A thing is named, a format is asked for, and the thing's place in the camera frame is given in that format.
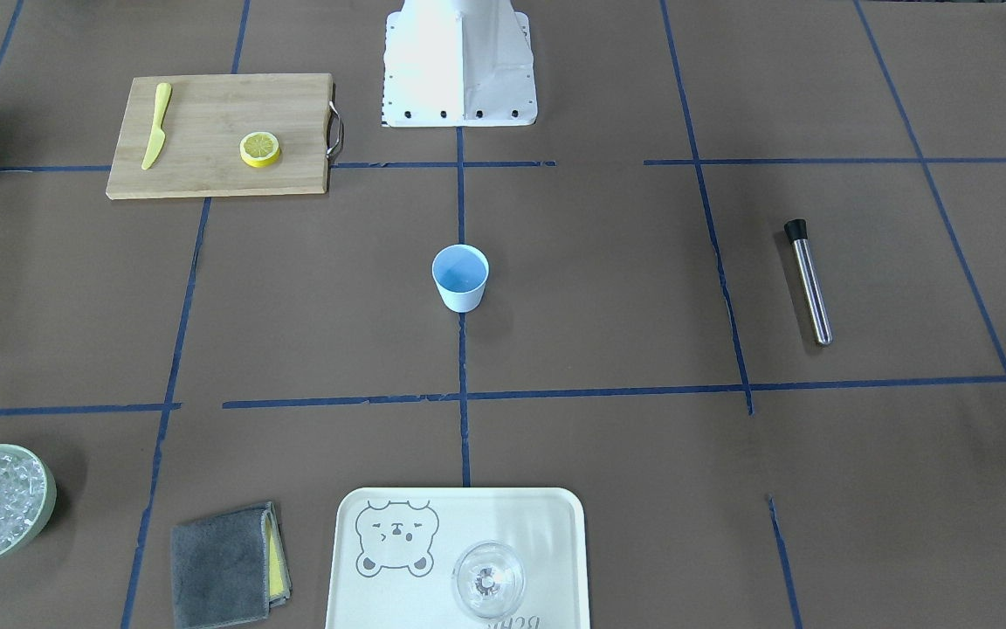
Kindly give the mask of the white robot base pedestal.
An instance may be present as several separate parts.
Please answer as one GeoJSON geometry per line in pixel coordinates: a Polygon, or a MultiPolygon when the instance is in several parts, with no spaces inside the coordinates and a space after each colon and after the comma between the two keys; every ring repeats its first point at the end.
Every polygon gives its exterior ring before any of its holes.
{"type": "Polygon", "coordinates": [[[510,1],[404,1],[384,35],[384,127],[536,123],[530,21],[510,1]]]}

